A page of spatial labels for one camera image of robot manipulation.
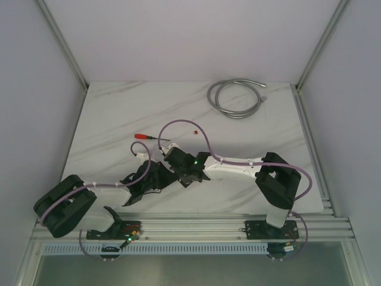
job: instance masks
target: wall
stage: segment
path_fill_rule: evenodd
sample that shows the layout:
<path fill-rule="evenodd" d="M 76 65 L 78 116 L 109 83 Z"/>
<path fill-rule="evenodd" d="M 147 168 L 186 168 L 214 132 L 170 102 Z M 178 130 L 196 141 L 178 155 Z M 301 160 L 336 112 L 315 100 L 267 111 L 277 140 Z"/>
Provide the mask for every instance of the wall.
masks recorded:
<path fill-rule="evenodd" d="M 339 0 L 46 0 L 88 82 L 296 83 Z"/>
<path fill-rule="evenodd" d="M 0 1 L 1 285 L 13 285 L 36 215 L 60 179 L 82 90 L 32 0 Z"/>
<path fill-rule="evenodd" d="M 381 2 L 352 1 L 304 89 L 339 212 L 381 281 Z"/>

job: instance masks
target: gray floor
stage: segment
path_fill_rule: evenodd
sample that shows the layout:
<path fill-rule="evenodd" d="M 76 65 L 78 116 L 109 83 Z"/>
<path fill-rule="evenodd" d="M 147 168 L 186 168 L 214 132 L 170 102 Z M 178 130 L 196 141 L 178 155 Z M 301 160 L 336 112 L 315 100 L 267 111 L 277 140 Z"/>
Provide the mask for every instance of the gray floor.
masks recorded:
<path fill-rule="evenodd" d="M 289 262 L 259 255 L 124 256 L 102 263 L 85 256 L 45 256 L 35 286 L 352 285 L 339 243 L 310 243 Z"/>

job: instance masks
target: metal corner post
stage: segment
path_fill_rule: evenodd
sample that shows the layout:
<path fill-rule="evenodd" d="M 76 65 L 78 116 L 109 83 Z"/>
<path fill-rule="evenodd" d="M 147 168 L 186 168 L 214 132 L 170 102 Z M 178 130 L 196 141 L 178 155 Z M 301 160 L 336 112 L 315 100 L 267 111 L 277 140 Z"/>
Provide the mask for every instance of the metal corner post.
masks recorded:
<path fill-rule="evenodd" d="M 313 68 L 316 65 L 316 62 L 321 56 L 321 53 L 324 51 L 324 48 L 328 44 L 330 38 L 333 35 L 333 32 L 335 31 L 341 17 L 344 14 L 345 9 L 347 8 L 350 0 L 341 0 L 339 5 L 336 7 L 335 12 L 332 15 L 332 18 L 329 20 L 329 23 L 324 30 L 317 46 L 315 47 L 314 52 L 312 53 L 310 59 L 308 60 L 307 65 L 304 68 L 304 71 L 296 84 L 296 90 L 299 92 L 302 87 L 304 86 L 304 83 L 306 82 L 308 76 L 312 72 Z"/>
<path fill-rule="evenodd" d="M 35 0 L 35 3 L 37 4 L 38 8 L 40 9 L 43 17 L 45 18 L 51 32 L 53 33 L 58 45 L 60 46 L 60 50 L 65 56 L 65 59 L 69 63 L 70 68 L 72 69 L 73 73 L 76 75 L 78 81 L 82 85 L 83 89 L 87 91 L 89 85 L 85 80 L 85 77 L 83 76 L 83 73 L 81 69 L 78 66 L 78 63 L 76 59 L 74 58 L 73 54 L 70 51 L 69 46 L 67 45 L 60 28 L 56 24 L 47 4 L 44 0 Z"/>

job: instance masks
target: red screwdriver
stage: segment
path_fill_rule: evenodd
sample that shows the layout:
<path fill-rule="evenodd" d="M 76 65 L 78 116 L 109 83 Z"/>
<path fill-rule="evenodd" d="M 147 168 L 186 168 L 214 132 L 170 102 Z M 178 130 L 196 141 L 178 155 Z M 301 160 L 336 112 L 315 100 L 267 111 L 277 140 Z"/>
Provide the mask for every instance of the red screwdriver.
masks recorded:
<path fill-rule="evenodd" d="M 157 139 L 155 137 L 148 136 L 148 135 L 145 135 L 145 134 L 135 134 L 135 138 L 136 139 L 140 139 L 140 140 L 153 140 L 153 139 Z"/>

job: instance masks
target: white marble tabletop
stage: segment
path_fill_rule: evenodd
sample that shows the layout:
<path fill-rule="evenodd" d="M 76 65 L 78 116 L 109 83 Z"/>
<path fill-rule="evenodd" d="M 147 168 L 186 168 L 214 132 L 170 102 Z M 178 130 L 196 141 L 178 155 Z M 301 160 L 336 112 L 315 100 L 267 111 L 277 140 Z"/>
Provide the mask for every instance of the white marble tabletop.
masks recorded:
<path fill-rule="evenodd" d="M 131 155 L 135 133 L 157 136 L 174 119 L 188 119 L 201 125 L 215 153 L 224 157 L 257 158 L 278 153 L 288 163 L 307 170 L 314 180 L 310 193 L 297 201 L 294 210 L 316 213 L 323 210 L 316 176 L 288 83 L 269 83 L 258 88 L 267 100 L 253 116 L 233 120 L 209 105 L 210 82 L 92 82 L 80 116 L 65 166 L 64 178 L 79 175 L 84 181 L 115 183 L 133 173 L 140 161 Z M 255 102 L 251 91 L 230 85 L 220 95 L 228 109 L 246 109 Z M 176 123 L 163 138 L 195 155 L 208 151 L 194 126 Z M 157 141 L 144 141 L 155 159 L 162 159 Z M 136 151 L 143 151 L 136 146 Z M 298 194 L 307 187 L 302 176 Z M 246 182 L 219 180 L 194 182 L 184 188 L 178 182 L 161 194 L 148 194 L 119 212 L 133 213 L 247 213 L 264 215 L 268 202 L 256 186 Z"/>

